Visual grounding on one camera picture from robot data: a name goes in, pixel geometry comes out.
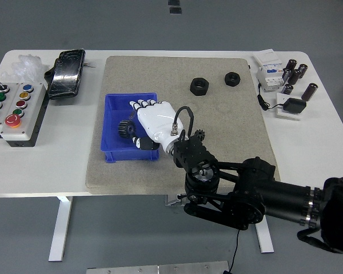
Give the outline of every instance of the blue button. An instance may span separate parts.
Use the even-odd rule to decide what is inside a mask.
[[[32,92],[33,86],[31,84],[26,84],[25,86],[23,86],[23,91]]]

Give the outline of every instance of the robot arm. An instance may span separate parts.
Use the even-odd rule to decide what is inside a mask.
[[[186,213],[240,230],[259,223],[264,214],[274,216],[307,225],[309,228],[297,234],[300,240],[343,253],[343,178],[330,178],[322,190],[312,190],[275,181],[275,166],[259,157],[243,163],[219,162],[202,144],[200,136],[191,135],[193,113],[189,107],[175,112],[167,102],[139,100],[130,104],[147,135],[162,144],[177,167],[184,168],[185,191],[190,201],[184,207]],[[183,109],[190,116],[187,136],[178,119]],[[220,179],[235,183],[234,190],[227,195],[218,194]],[[207,203],[215,209],[204,207]],[[324,242],[309,236],[319,230]]]

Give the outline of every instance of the plastic bag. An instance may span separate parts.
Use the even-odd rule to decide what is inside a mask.
[[[19,55],[19,62],[12,63],[13,74],[6,71],[2,73],[2,78],[7,82],[34,82],[45,81],[43,76],[49,66],[43,65],[41,58],[32,55]]]

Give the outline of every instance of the blue plastic bin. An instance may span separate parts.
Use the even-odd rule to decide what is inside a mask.
[[[159,150],[140,150],[132,142],[118,134],[118,125],[122,120],[129,120],[133,111],[130,101],[149,100],[157,101],[156,93],[132,93],[132,94],[107,94],[105,96],[103,131],[101,151],[105,153],[105,162],[115,163],[124,160],[150,160],[159,159]],[[146,132],[134,114],[132,121],[135,123],[138,137],[146,136]]]

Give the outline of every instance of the gray floor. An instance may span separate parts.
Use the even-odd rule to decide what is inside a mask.
[[[343,121],[343,0],[0,1],[0,61],[14,49],[303,51]],[[163,196],[75,198],[65,255],[48,255],[57,198],[0,199],[0,273],[229,260],[236,231],[164,207]],[[302,227],[268,218],[275,253],[242,232],[234,273],[343,273],[343,255],[296,239]]]

